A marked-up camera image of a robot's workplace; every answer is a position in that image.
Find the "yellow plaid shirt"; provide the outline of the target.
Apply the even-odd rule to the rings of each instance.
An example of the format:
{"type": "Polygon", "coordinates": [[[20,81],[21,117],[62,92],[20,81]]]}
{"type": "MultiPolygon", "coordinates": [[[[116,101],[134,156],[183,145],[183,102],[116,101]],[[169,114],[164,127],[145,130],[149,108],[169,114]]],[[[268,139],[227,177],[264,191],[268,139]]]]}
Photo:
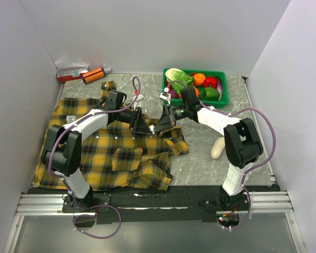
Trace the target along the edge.
{"type": "MultiPolygon", "coordinates": [[[[48,126],[64,125],[68,116],[78,119],[99,102],[100,98],[63,98],[48,126]]],[[[138,135],[133,139],[129,124],[115,121],[83,141],[80,169],[94,191],[127,186],[166,190],[173,178],[170,156],[188,153],[181,127],[164,130],[152,137],[138,135]]],[[[48,189],[65,189],[59,178],[48,174],[40,160],[33,184],[48,189]]]]}

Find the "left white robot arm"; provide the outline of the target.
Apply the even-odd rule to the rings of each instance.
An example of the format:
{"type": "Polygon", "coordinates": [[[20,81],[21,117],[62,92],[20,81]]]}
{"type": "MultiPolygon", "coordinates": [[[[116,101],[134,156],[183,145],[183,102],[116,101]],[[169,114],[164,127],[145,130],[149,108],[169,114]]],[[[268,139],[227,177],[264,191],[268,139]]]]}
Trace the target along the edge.
{"type": "Polygon", "coordinates": [[[48,129],[41,161],[50,176],[58,177],[64,183],[80,211],[87,212],[94,204],[92,187],[88,185],[80,170],[82,142],[114,121],[128,123],[133,135],[152,135],[153,130],[146,123],[141,108],[135,108],[140,95],[137,92],[133,101],[123,106],[126,94],[110,90],[106,99],[86,115],[72,123],[53,125],[48,129]]]}

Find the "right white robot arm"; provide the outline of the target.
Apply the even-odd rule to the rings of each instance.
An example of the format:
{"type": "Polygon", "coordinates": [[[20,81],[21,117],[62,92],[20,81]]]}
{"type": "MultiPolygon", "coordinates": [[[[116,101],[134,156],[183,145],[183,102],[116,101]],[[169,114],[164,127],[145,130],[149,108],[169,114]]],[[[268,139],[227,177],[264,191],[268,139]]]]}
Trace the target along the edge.
{"type": "Polygon", "coordinates": [[[153,132],[159,133],[175,126],[178,120],[189,118],[220,133],[224,137],[229,168],[221,185],[219,200],[223,209],[231,210],[240,201],[247,174],[263,154],[255,124],[250,118],[235,118],[212,106],[206,106],[196,96],[192,87],[183,88],[181,96],[182,104],[173,107],[169,88],[165,88],[160,94],[160,99],[166,102],[166,105],[153,132]]]}

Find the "silver flower brooch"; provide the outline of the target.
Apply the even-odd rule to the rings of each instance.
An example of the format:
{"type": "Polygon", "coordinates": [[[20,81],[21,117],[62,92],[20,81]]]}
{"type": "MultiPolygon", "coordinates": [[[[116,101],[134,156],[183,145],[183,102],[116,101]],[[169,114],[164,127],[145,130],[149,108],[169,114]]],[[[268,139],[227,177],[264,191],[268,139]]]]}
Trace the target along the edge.
{"type": "Polygon", "coordinates": [[[150,126],[149,126],[149,129],[150,129],[150,131],[151,131],[153,134],[155,133],[154,128],[155,128],[154,125],[150,125],[150,126]]]}

